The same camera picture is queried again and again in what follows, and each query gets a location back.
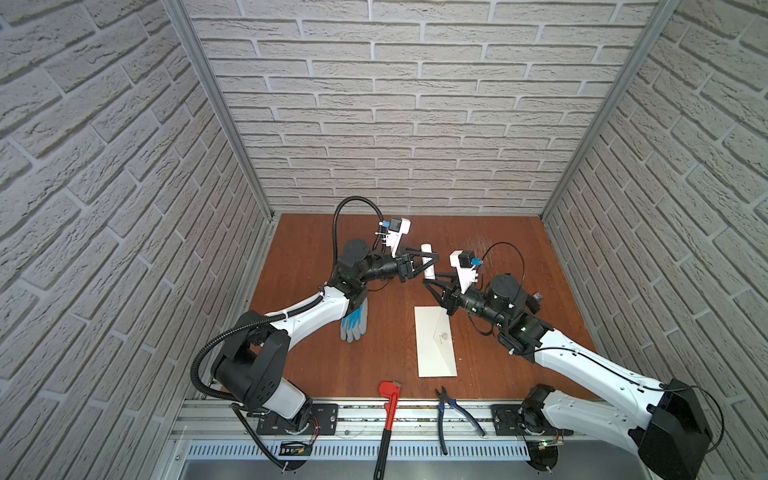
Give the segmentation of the cream envelope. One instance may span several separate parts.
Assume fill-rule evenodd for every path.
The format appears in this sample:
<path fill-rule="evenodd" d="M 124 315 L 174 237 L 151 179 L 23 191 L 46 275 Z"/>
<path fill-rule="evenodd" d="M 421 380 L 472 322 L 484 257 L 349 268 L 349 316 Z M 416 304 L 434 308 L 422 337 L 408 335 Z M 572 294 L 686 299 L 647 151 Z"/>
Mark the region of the cream envelope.
<path fill-rule="evenodd" d="M 456 377 L 453 337 L 446 310 L 439 306 L 417 306 L 414 314 L 419 377 Z"/>

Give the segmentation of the white glue stick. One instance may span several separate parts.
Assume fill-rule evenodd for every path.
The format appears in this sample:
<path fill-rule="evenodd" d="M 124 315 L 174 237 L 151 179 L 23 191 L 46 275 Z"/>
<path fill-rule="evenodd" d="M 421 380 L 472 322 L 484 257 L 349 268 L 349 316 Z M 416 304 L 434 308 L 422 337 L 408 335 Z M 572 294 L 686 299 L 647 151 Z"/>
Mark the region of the white glue stick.
<path fill-rule="evenodd" d="M 431 250 L 433 252 L 432 245 L 429 244 L 429 243 L 422 244 L 421 245 L 421 250 Z M 432 261 L 422 261 L 422 266 L 424 267 L 423 275 L 424 275 L 425 279 L 426 278 L 433 278 L 434 277 L 434 275 L 435 275 L 435 267 L 434 267 L 434 265 L 436 263 L 437 263 L 437 261 L 435 261 L 435 260 L 432 260 Z"/>

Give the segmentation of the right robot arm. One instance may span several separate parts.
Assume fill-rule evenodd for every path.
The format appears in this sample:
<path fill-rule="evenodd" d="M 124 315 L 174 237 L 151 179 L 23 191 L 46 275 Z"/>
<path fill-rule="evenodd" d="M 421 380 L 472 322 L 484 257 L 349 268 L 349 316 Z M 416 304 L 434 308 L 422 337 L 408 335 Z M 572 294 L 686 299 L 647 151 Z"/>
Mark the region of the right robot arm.
<path fill-rule="evenodd" d="M 462 284 L 456 274 L 437 274 L 423 283 L 447 314 L 464 310 L 488 322 L 511 355 L 555 371 L 599 398 L 580 400 L 538 385 L 521 406 L 521 428 L 583 433 L 637 455 L 662 479 L 698 476 L 713 439 L 699 387 L 644 376 L 578 344 L 537 318 L 539 295 L 528 294 L 510 274 L 495 277 L 485 289 Z"/>

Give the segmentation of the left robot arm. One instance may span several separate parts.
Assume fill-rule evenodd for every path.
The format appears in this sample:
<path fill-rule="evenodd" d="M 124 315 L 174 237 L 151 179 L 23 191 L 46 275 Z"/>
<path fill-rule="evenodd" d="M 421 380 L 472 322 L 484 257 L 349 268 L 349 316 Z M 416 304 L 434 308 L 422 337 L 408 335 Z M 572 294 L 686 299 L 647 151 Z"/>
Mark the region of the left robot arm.
<path fill-rule="evenodd" d="M 317 330 L 359 310 L 367 300 L 369 282 L 393 278 L 405 282 L 432 270 L 437 261 L 438 255 L 430 251 L 404 248 L 381 253 L 363 240 L 349 241 L 318 294 L 276 314 L 243 314 L 223 340 L 211 376 L 247 412 L 266 409 L 289 421 L 292 430 L 304 429 L 312 400 L 283 377 L 289 351 Z"/>

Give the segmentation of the blue grey work glove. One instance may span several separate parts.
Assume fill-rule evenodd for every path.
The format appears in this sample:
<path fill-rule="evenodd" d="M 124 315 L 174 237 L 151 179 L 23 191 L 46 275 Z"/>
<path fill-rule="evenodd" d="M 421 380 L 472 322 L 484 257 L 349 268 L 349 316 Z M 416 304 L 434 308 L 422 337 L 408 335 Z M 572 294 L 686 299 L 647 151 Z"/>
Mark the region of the blue grey work glove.
<path fill-rule="evenodd" d="M 364 300 L 362 304 L 352 313 L 347 315 L 341 320 L 340 323 L 340 338 L 342 341 L 352 343 L 359 341 L 361 337 L 367 331 L 367 317 L 368 317 L 368 300 Z"/>

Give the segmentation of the red pipe wrench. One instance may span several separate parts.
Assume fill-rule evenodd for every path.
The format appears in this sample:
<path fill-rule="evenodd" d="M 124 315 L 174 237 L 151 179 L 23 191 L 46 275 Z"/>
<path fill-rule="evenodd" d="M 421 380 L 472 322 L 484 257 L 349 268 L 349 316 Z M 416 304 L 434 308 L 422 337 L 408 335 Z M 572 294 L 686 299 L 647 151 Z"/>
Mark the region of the red pipe wrench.
<path fill-rule="evenodd" d="M 383 480 L 385 476 L 386 462 L 392 437 L 393 423 L 397 405 L 400 399 L 402 386 L 397 381 L 382 381 L 378 387 L 379 395 L 385 397 L 386 410 L 385 425 L 379 444 L 376 466 L 373 473 L 374 480 Z"/>

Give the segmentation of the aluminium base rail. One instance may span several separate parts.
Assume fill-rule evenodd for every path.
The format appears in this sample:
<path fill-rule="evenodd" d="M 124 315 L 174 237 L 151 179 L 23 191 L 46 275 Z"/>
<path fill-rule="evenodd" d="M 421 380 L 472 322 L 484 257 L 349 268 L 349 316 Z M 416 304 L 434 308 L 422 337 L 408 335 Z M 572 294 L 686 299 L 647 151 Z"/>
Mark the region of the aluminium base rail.
<path fill-rule="evenodd" d="M 639 457 L 572 430 L 521 428 L 521 400 L 403 399 L 393 423 L 389 479 L 648 479 Z M 369 479 L 386 410 L 376 398 L 320 398 L 299 434 L 267 413 L 187 400 L 153 479 Z"/>

